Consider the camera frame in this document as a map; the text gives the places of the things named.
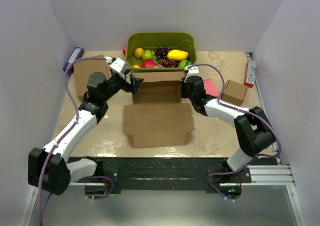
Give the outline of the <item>brown cardboard paper box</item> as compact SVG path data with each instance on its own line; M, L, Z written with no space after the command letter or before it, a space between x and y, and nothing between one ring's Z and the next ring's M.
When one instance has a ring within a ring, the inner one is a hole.
M136 72L142 78L132 104L123 107L122 130L134 148L183 146L194 131L193 108L183 103L183 71Z

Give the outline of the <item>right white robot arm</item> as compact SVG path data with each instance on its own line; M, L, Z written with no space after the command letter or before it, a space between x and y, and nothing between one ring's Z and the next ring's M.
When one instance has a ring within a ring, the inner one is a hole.
M197 113L234 126L239 149L227 159L221 174L227 182L235 182L241 176L240 171L276 141L264 110L258 106L245 109L219 101L206 93L200 76L184 77L180 84L181 97L189 99Z

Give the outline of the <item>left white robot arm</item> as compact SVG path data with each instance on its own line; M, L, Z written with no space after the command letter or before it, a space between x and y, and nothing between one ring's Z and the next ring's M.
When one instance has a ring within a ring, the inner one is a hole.
M59 196L70 183L84 178L99 182L103 178L104 170L100 163L88 157L75 162L68 160L82 138L105 116L109 108L107 101L111 97L120 90L137 93L143 78L133 74L129 78L127 82L125 76L113 73L107 79L102 72L89 76L83 101L67 127L43 148L35 147L30 151L27 180L31 186Z

